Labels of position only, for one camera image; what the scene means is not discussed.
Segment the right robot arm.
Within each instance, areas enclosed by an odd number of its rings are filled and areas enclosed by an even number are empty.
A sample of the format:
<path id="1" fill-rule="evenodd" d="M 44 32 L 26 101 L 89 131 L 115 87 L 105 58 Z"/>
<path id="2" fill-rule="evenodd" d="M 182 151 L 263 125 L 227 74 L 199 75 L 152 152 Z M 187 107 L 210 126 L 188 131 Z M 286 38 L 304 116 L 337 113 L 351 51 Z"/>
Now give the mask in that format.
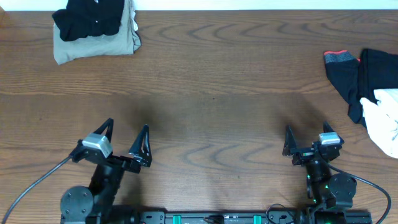
<path id="1" fill-rule="evenodd" d="M 357 182 L 347 174 L 332 174 L 330 162 L 340 155 L 344 140 L 327 123 L 319 140 L 298 147 L 292 128 L 285 128 L 283 156 L 307 172 L 307 197 L 314 201 L 295 215 L 295 223 L 346 223 L 345 210 L 353 206 Z"/>

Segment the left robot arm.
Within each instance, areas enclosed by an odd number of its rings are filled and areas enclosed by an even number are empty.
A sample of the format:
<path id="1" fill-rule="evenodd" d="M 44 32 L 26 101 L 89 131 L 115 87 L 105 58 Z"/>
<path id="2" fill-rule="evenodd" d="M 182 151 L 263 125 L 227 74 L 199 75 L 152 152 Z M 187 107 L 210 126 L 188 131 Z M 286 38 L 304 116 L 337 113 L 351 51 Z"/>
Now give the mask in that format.
<path id="1" fill-rule="evenodd" d="M 72 162 L 86 160 L 96 165 L 89 186 L 68 189 L 60 201 L 61 223 L 139 223 L 139 213 L 126 205 L 115 205 L 125 172 L 138 174 L 150 167 L 152 153 L 149 126 L 144 125 L 129 150 L 129 157 L 115 156 L 111 138 L 113 119 L 78 141 L 70 153 Z"/>

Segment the black polo shirt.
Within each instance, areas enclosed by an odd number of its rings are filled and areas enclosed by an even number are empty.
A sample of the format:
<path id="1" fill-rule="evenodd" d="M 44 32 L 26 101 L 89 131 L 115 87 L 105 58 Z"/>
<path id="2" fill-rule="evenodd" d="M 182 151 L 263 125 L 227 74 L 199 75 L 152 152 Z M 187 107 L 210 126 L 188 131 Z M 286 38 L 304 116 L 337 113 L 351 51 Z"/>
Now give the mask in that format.
<path id="1" fill-rule="evenodd" d="M 124 5 L 124 0 L 68 0 L 66 8 L 52 18 L 64 42 L 114 35 L 119 32 Z"/>

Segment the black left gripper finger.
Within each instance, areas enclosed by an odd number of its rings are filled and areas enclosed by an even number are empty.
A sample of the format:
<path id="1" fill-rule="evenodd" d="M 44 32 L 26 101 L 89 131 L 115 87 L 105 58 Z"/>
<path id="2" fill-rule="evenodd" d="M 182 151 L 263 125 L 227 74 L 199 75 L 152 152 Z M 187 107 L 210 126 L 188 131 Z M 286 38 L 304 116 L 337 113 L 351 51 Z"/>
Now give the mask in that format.
<path id="1" fill-rule="evenodd" d="M 129 154 L 133 159 L 144 167 L 150 167 L 152 163 L 152 153 L 149 143 L 149 126 L 145 124 L 137 135 L 133 145 L 129 150 Z"/>
<path id="2" fill-rule="evenodd" d="M 93 133 L 101 135 L 105 131 L 105 136 L 108 141 L 111 142 L 111 138 L 113 135 L 113 125 L 114 119 L 108 118 L 98 129 L 96 129 Z"/>

